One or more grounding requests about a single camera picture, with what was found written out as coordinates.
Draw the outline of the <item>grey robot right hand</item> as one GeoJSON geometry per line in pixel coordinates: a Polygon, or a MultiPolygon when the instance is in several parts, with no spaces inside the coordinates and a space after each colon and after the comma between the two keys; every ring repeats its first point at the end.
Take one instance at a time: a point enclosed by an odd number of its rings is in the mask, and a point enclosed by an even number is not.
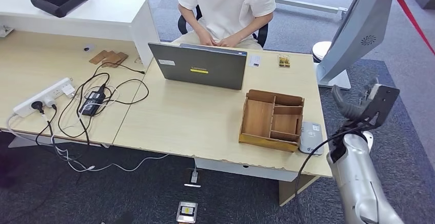
{"type": "Polygon", "coordinates": [[[349,120],[358,120],[366,107],[369,105],[369,103],[372,101],[372,99],[369,98],[372,89],[376,84],[379,83],[378,78],[371,79],[368,84],[364,86],[365,91],[363,93],[360,93],[360,99],[358,105],[350,104],[346,101],[344,101],[341,93],[341,89],[337,85],[333,85],[331,89],[332,97],[339,109],[339,112],[349,120]]]}

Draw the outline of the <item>person's right hand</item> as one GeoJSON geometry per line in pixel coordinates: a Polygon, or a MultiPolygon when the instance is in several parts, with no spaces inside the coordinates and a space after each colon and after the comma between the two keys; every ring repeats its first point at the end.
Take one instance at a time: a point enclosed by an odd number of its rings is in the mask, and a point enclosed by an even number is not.
{"type": "Polygon", "coordinates": [[[206,29],[196,30],[200,44],[205,46],[217,46],[218,43],[213,39],[211,34],[206,29]]]}

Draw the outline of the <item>person's left hand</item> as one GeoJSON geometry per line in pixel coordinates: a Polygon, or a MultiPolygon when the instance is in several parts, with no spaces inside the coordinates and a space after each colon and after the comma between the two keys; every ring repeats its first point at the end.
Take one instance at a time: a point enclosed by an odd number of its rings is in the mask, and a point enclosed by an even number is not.
{"type": "Polygon", "coordinates": [[[236,33],[220,40],[217,43],[217,46],[234,48],[241,42],[242,39],[243,37],[236,33]]]}

